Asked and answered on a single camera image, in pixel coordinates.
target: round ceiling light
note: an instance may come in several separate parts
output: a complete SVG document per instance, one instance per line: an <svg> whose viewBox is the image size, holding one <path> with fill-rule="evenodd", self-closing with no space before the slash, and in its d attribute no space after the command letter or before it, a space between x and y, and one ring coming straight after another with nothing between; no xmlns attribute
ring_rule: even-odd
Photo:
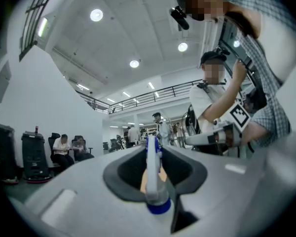
<svg viewBox="0 0 296 237"><path fill-rule="evenodd" d="M103 18L103 12L99 9L95 9L91 11L90 18L94 22L98 22Z"/></svg>
<svg viewBox="0 0 296 237"><path fill-rule="evenodd" d="M187 50L187 44L186 43L181 43L178 47L178 50L180 52L185 52Z"/></svg>
<svg viewBox="0 0 296 237"><path fill-rule="evenodd" d="M132 67L132 68L137 68L139 66L139 62L138 61L131 61L129 63L129 65Z"/></svg>
<svg viewBox="0 0 296 237"><path fill-rule="evenodd" d="M234 47L239 47L240 46L240 42L238 40L236 40L234 43L233 43L233 46Z"/></svg>

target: black cap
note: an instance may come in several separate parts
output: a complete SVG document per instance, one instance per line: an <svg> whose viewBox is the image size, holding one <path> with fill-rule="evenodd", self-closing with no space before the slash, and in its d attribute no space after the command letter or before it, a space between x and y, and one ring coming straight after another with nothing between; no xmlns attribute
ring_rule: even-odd
<svg viewBox="0 0 296 237"><path fill-rule="evenodd" d="M209 51L203 54L201 58L201 65L204 64L206 61L212 60L212 59L220 59L222 61L226 61L227 57L222 54L217 54L214 51Z"/></svg>
<svg viewBox="0 0 296 237"><path fill-rule="evenodd" d="M155 113L155 114L153 114L152 116L153 116L153 117L161 116L161 114L160 114L160 113Z"/></svg>

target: person in plaid shirt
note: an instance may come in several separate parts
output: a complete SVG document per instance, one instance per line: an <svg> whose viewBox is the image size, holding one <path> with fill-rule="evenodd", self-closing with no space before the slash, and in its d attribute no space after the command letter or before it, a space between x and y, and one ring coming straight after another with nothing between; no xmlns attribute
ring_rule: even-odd
<svg viewBox="0 0 296 237"><path fill-rule="evenodd" d="M195 20L223 16L234 23L237 39L259 71L267 105L253 116L242 144L255 140L266 147L288 135L290 124L275 96L296 65L296 20L287 8L280 0L177 1Z"/></svg>

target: black metal railing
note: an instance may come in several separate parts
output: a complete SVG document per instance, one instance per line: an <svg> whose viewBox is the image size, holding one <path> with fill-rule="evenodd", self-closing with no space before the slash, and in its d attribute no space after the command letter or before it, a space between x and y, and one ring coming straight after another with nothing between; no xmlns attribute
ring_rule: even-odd
<svg viewBox="0 0 296 237"><path fill-rule="evenodd" d="M26 53L37 44L35 36L37 34L38 24L41 21L41 15L49 0L33 0L31 6L26 10L26 20L23 34L21 37L21 54L20 60Z"/></svg>
<svg viewBox="0 0 296 237"><path fill-rule="evenodd" d="M97 100L97 99L95 99L93 97L90 97L88 95L85 95L85 94L83 94L83 93L81 93L81 92L79 92L77 90L76 90L76 92L95 111L98 111L98 112L101 112L101 113L106 113L106 114L109 114L110 113L110 109L111 109L111 106L110 105L108 105L108 104L106 104L106 103L104 103L104 102L102 102L100 100Z"/></svg>
<svg viewBox="0 0 296 237"><path fill-rule="evenodd" d="M189 90L193 85L200 83L202 80L190 81L178 85L174 85L168 88L155 90L150 93L146 93L140 96L132 97L128 100L112 104L110 114L125 111L131 108L144 106L154 102L164 101L170 98L184 96L189 93Z"/></svg>

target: checkered shirt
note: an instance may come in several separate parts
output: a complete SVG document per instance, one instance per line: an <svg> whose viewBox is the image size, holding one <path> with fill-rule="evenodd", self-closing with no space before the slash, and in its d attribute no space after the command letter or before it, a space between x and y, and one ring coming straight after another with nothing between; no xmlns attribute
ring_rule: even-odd
<svg viewBox="0 0 296 237"><path fill-rule="evenodd" d="M280 0L228 1L241 7L258 11L279 21L292 31L296 32L296 20L290 15L287 8L280 2ZM288 118L275 96L281 85L271 71L265 55L257 41L251 36L245 37L240 31L237 33L237 38L259 71L263 91L265 92L267 99L267 105L256 112L252 118L252 121L260 124L269 131L266 138L259 139L257 141L260 146L266 147L275 140L286 136L290 132Z"/></svg>

